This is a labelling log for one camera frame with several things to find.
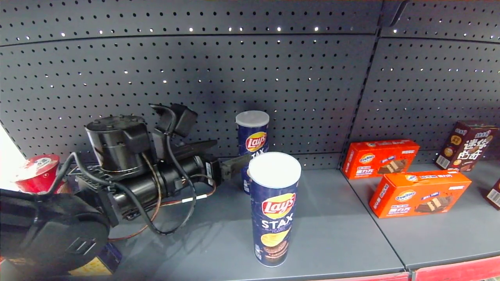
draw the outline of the chip can lid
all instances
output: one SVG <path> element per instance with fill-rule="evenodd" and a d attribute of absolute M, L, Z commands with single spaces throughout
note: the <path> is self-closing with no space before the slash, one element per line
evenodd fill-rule
<path fill-rule="evenodd" d="M 295 157 L 282 152 L 266 152 L 250 161 L 248 174 L 252 181 L 270 188 L 294 185 L 301 177 L 302 167 Z"/>
<path fill-rule="evenodd" d="M 249 110 L 236 115 L 236 123 L 243 127 L 257 128 L 269 123 L 269 115 L 260 110 Z"/>

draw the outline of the lay's stax can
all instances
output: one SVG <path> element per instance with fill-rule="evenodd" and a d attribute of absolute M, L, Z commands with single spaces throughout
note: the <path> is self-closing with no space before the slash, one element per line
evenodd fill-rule
<path fill-rule="evenodd" d="M 261 154 L 248 166 L 253 248 L 267 267 L 277 267 L 287 257 L 301 172 L 299 161 L 281 152 Z"/>
<path fill-rule="evenodd" d="M 269 115 L 264 111 L 250 110 L 236 115 L 238 124 L 238 146 L 239 155 L 251 154 L 252 158 L 269 150 L 268 123 Z M 241 169 L 243 180 L 243 191 L 250 194 L 250 178 L 248 176 L 248 165 Z"/>

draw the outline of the gray shelf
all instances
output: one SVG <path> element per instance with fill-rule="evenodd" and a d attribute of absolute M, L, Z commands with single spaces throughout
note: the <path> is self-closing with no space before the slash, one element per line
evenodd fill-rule
<path fill-rule="evenodd" d="M 159 237 L 147 230 L 116 243 L 126 257 L 113 280 L 313 280 L 370 276 L 404 267 L 338 170 L 307 170 L 299 184 L 287 260 L 261 265 L 253 254 L 250 197 L 236 183 L 200 200 L 185 228 Z M 188 204 L 162 209 L 166 230 Z M 141 219 L 119 225 L 113 236 L 132 233 Z"/>
<path fill-rule="evenodd" d="M 438 170 L 433 164 L 410 171 Z M 464 173 L 472 184 L 455 206 L 442 214 L 379 219 L 368 203 L 380 178 L 349 183 L 409 270 L 500 255 L 500 212 L 483 198 L 500 177 L 500 162 L 482 161 Z"/>

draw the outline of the robotic arm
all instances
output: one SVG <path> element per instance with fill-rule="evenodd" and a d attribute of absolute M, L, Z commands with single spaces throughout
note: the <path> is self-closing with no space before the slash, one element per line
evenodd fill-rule
<path fill-rule="evenodd" d="M 197 114 L 180 104 L 150 106 L 160 116 L 152 134 L 154 152 L 143 118 L 105 117 L 85 128 L 99 167 L 88 169 L 73 152 L 48 193 L 0 190 L 2 257 L 29 265 L 38 274 L 57 274 L 91 261 L 108 242 L 110 228 L 122 219 L 142 216 L 155 233 L 171 234 L 194 210 L 198 195 L 192 179 L 215 187 L 250 161 L 246 155 L 221 162 L 204 153 L 216 140 L 171 147 L 171 136 L 186 137 Z M 73 160 L 79 192 L 55 194 Z M 170 231 L 158 230 L 146 212 L 186 187 L 191 187 L 192 198 L 184 221 Z"/>

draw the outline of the snack box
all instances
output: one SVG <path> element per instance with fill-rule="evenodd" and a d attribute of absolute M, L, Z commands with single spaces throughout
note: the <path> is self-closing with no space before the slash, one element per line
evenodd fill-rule
<path fill-rule="evenodd" d="M 112 275 L 122 260 L 122 253 L 118 248 L 107 243 L 101 252 L 82 267 L 68 271 L 71 276 L 106 276 Z"/>
<path fill-rule="evenodd" d="M 500 211 L 500 179 L 495 183 L 493 189 L 486 196 L 486 200 Z"/>
<path fill-rule="evenodd" d="M 470 184 L 455 170 L 385 174 L 369 205 L 379 218 L 446 213 Z"/>
<path fill-rule="evenodd" d="M 499 128 L 479 120 L 458 121 L 436 159 L 444 170 L 471 171 Z"/>
<path fill-rule="evenodd" d="M 419 148 L 410 139 L 353 142 L 342 172 L 348 179 L 406 172 Z"/>

